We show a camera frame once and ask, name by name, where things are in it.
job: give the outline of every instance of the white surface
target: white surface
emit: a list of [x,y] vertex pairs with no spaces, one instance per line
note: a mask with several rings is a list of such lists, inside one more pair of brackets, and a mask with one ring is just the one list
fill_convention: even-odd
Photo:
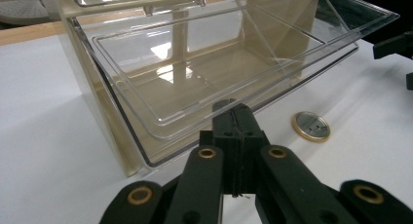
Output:
[[[325,184],[376,183],[413,207],[413,61],[360,50],[257,114],[274,144],[289,146]],[[125,178],[82,98],[57,37],[0,48],[0,223],[98,223]],[[302,110],[331,126],[324,143],[290,126]],[[149,179],[173,178],[177,162]],[[226,200],[224,223],[257,223],[253,198]]]

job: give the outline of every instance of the clear plastic bin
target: clear plastic bin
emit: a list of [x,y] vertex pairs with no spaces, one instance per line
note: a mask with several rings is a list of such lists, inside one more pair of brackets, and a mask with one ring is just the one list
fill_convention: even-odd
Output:
[[196,145],[214,116],[277,99],[398,17],[359,0],[206,0],[147,15],[138,8],[73,23],[150,167]]

